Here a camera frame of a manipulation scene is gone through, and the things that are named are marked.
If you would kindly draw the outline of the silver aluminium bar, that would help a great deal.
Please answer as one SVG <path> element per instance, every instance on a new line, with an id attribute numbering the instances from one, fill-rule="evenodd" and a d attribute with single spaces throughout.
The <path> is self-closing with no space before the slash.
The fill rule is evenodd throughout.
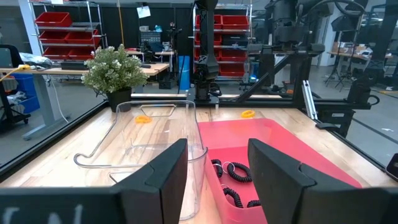
<path id="1" fill-rule="evenodd" d="M 305 102 L 305 107 L 307 111 L 307 116 L 312 119 L 318 119 L 316 107 L 313 100 L 312 91 L 308 80 L 304 80 L 302 83 L 303 98 Z"/>

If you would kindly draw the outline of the grey cloth bundle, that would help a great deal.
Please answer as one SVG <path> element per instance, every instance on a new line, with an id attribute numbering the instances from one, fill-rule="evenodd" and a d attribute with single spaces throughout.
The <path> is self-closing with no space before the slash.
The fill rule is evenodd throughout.
<path id="1" fill-rule="evenodd" d="M 21 60 L 25 64 L 37 65 L 37 66 L 41 66 L 41 67 L 45 67 L 45 68 L 52 67 L 52 61 L 47 57 L 24 53 L 24 52 L 19 52 L 19 55 L 21 57 Z"/>

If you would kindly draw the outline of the distant cluttered desk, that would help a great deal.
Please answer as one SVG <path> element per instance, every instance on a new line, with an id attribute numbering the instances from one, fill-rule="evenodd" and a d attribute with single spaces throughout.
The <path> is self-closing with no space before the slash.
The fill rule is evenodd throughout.
<path id="1" fill-rule="evenodd" d="M 354 57 L 369 60 L 373 56 L 373 50 L 364 44 L 354 45 L 352 42 L 334 42 L 331 55 L 341 55 L 344 57 Z"/>

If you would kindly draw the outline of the pink translucent plastic bin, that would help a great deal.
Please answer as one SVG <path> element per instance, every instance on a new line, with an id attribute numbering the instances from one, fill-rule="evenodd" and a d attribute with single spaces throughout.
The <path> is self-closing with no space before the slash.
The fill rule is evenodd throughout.
<path id="1" fill-rule="evenodd" d="M 200 122 L 198 126 L 202 143 L 208 150 L 206 178 L 222 224 L 267 224 L 261 208 L 247 208 L 249 201 L 258 198 L 254 184 L 238 182 L 227 173 L 230 162 L 248 166 L 248 141 L 251 138 L 258 139 L 347 184 L 357 188 L 361 186 L 357 180 L 271 119 L 209 121 Z M 211 164 L 212 159 L 221 161 L 223 175 L 220 178 L 217 178 L 215 168 Z M 233 199 L 229 195 L 224 195 L 225 185 L 239 194 L 243 208 L 235 207 Z"/>

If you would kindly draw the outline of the red plastic storage bin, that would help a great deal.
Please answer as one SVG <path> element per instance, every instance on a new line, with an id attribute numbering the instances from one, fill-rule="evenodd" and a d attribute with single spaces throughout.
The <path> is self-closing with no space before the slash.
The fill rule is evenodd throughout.
<path id="1" fill-rule="evenodd" d="M 91 48 L 74 48 L 68 53 L 70 60 L 88 60 L 93 58 L 93 49 Z"/>
<path id="2" fill-rule="evenodd" d="M 222 16 L 219 14 L 214 15 L 214 29 L 222 29 Z M 195 28 L 200 28 L 200 15 L 196 15 Z"/>
<path id="3" fill-rule="evenodd" d="M 68 44 L 95 44 L 98 45 L 101 38 L 98 37 L 98 30 L 95 29 L 90 32 L 73 31 L 69 32 L 65 37 L 65 41 Z"/>
<path id="4" fill-rule="evenodd" d="M 44 57 L 54 60 L 68 60 L 69 48 L 66 47 L 47 47 L 43 53 Z"/>
<path id="5" fill-rule="evenodd" d="M 68 12 L 43 12 L 35 23 L 39 27 L 70 27 L 73 22 Z"/>
<path id="6" fill-rule="evenodd" d="M 243 77 L 245 74 L 243 63 L 222 63 L 219 69 L 220 75 L 225 77 Z"/>
<path id="7" fill-rule="evenodd" d="M 231 30 L 247 30 L 249 28 L 249 20 L 244 15 L 222 15 L 223 29 Z"/>
<path id="8" fill-rule="evenodd" d="M 194 45 L 200 45 L 201 41 L 201 34 L 196 33 L 195 38 L 194 38 Z M 221 34 L 215 34 L 214 36 L 214 46 L 221 46 L 222 45 L 222 35 Z"/>
<path id="9" fill-rule="evenodd" d="M 244 62 L 247 59 L 246 52 L 243 50 L 223 49 L 220 51 L 220 60 L 228 62 Z"/>
<path id="10" fill-rule="evenodd" d="M 39 36 L 39 40 L 43 44 L 64 44 L 68 32 L 65 31 L 43 31 Z"/>

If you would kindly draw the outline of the flat black box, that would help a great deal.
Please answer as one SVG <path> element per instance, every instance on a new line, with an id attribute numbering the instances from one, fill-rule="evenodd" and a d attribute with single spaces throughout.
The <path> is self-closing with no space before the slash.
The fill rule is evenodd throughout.
<path id="1" fill-rule="evenodd" d="M 87 70 L 88 67 L 84 62 L 64 61 L 60 63 L 62 70 Z"/>

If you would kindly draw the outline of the small potted green plant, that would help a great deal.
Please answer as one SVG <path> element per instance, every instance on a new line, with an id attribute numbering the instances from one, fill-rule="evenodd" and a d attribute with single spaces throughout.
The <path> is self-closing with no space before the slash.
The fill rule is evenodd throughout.
<path id="1" fill-rule="evenodd" d="M 132 89 L 146 84 L 149 78 L 141 60 L 130 56 L 123 44 L 97 48 L 85 65 L 88 71 L 81 76 L 82 83 L 97 94 L 106 95 L 113 113 L 129 111 Z"/>

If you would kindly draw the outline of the blue cylindrical bin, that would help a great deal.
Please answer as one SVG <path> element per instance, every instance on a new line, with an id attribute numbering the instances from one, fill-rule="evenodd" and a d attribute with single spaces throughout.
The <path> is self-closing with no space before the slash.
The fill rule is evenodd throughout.
<path id="1" fill-rule="evenodd" d="M 181 55 L 178 57 L 178 74 L 180 91 L 190 88 L 190 56 Z"/>

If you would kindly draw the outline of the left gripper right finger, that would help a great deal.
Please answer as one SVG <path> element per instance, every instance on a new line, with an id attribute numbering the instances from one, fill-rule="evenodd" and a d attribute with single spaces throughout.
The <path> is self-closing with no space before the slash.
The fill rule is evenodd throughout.
<path id="1" fill-rule="evenodd" d="M 248 161 L 268 224 L 398 224 L 398 187 L 353 187 L 254 138 Z"/>

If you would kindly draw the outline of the clear plastic bin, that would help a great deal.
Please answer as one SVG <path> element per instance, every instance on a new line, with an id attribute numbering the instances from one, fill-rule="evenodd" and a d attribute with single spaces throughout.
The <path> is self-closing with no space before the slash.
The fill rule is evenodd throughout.
<path id="1" fill-rule="evenodd" d="M 91 152 L 79 152 L 73 160 L 89 170 L 99 170 L 101 185 L 117 184 L 137 171 L 179 139 L 187 140 L 187 181 L 180 220 L 193 218 L 200 210 L 205 157 L 197 123 L 196 106 L 188 100 L 130 101 L 131 109 L 118 112 L 103 139 Z M 150 123 L 136 123 L 146 115 Z"/>

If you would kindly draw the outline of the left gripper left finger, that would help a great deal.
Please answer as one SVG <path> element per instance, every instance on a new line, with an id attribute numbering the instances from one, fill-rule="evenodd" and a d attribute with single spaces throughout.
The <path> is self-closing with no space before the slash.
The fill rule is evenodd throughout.
<path id="1" fill-rule="evenodd" d="M 179 139 L 110 187 L 0 189 L 0 224 L 178 224 L 187 162 Z"/>

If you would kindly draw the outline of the white paper sheet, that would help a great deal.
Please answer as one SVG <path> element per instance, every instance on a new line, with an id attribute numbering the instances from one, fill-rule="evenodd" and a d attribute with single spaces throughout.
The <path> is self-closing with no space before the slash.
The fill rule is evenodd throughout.
<path id="1" fill-rule="evenodd" d="M 136 10 L 137 10 L 138 18 L 140 18 L 140 19 L 151 16 L 149 6 L 137 7 Z"/>

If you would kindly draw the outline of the blue plastic crate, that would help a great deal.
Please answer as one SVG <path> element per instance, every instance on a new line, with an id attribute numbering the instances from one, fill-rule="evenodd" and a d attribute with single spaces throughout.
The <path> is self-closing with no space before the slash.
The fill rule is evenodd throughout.
<path id="1" fill-rule="evenodd" d="M 14 73 L 12 76 L 18 83 L 16 90 L 23 92 L 26 97 L 26 99 L 21 102 L 21 105 L 24 107 L 24 113 L 29 114 L 38 110 L 40 105 L 35 91 L 33 75 Z"/>

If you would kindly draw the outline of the black office chair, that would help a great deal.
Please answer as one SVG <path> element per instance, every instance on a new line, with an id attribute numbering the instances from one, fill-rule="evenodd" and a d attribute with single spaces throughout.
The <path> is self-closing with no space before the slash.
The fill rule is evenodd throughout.
<path id="1" fill-rule="evenodd" d="M 13 45 L 0 44 L 0 68 L 17 68 L 23 61 L 18 49 Z M 29 122 L 30 114 L 23 114 L 11 108 L 4 85 L 0 82 L 0 128 L 10 128 L 23 121 Z"/>

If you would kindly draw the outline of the black plastic storage bin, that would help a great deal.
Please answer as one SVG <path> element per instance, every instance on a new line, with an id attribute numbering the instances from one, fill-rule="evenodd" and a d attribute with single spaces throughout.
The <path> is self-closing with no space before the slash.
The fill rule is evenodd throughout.
<path id="1" fill-rule="evenodd" d="M 222 45 L 247 46 L 248 38 L 244 34 L 223 34 Z"/>

